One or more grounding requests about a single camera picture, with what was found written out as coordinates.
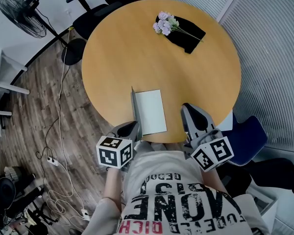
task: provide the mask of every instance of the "white paper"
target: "white paper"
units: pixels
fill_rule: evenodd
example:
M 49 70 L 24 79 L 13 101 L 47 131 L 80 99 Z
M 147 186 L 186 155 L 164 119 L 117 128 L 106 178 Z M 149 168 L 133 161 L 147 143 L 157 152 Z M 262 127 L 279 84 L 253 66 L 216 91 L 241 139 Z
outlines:
M 160 90 L 135 93 L 143 135 L 167 131 Z
M 233 110 L 231 110 L 229 115 L 217 126 L 217 129 L 221 131 L 231 131 L 233 129 Z

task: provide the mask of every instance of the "white desk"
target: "white desk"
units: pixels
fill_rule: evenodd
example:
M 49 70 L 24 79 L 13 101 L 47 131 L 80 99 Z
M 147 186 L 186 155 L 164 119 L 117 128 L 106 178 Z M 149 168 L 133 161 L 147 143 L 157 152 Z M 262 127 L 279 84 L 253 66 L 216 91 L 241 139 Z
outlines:
M 16 62 L 15 60 L 5 56 L 2 52 L 2 49 L 0 49 L 0 90 L 4 91 L 5 93 L 8 93 L 9 91 L 15 91 L 20 92 L 24 94 L 29 94 L 29 90 L 11 85 L 12 80 L 15 77 L 15 72 L 8 72 L 9 69 L 14 69 L 16 71 L 16 74 L 18 74 L 20 71 L 27 71 L 27 68 L 20 63 Z M 4 112 L 0 111 L 0 115 L 12 115 L 11 112 Z

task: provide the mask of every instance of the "person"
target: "person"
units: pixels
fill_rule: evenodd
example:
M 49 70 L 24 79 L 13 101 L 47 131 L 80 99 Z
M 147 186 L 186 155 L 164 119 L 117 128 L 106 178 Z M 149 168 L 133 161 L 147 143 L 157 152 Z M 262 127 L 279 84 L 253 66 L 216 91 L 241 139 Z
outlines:
M 270 234 L 252 196 L 232 198 L 215 169 L 202 172 L 181 151 L 147 150 L 137 150 L 123 188 L 120 170 L 108 169 L 103 198 L 83 235 Z

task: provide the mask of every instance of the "wooden floor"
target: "wooden floor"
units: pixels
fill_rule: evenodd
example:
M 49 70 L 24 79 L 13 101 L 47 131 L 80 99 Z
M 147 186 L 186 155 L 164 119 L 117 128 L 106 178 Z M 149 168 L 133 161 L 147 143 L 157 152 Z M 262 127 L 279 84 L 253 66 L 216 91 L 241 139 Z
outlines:
M 58 117 L 58 93 L 63 63 L 62 46 L 56 42 L 40 55 L 24 72 L 16 86 L 30 90 L 29 95 L 11 92 L 5 110 L 12 111 L 11 119 L 5 119 L 6 130 L 0 138 L 0 173 L 5 166 L 23 166 L 28 172 L 42 179 L 43 170 L 35 153 L 45 147 L 45 134 Z M 68 169 L 75 189 L 84 201 L 85 208 L 92 213 L 101 199 L 104 187 L 105 169 L 99 167 L 96 156 L 96 143 L 102 134 L 111 130 L 108 124 L 90 103 L 83 87 L 81 61 L 70 67 L 63 81 L 61 96 L 61 129 L 64 151 L 68 159 Z M 59 122 L 50 130 L 48 146 L 53 156 L 63 165 L 64 157 L 59 138 Z M 43 157 L 46 171 L 46 190 L 53 189 L 70 194 L 71 184 L 62 167 L 47 162 Z M 77 210 L 82 209 L 77 196 L 63 198 Z M 67 218 L 77 215 L 65 205 Z M 87 222 L 79 218 L 72 221 L 83 228 Z M 49 234 L 68 234 L 69 228 L 60 223 L 48 226 Z

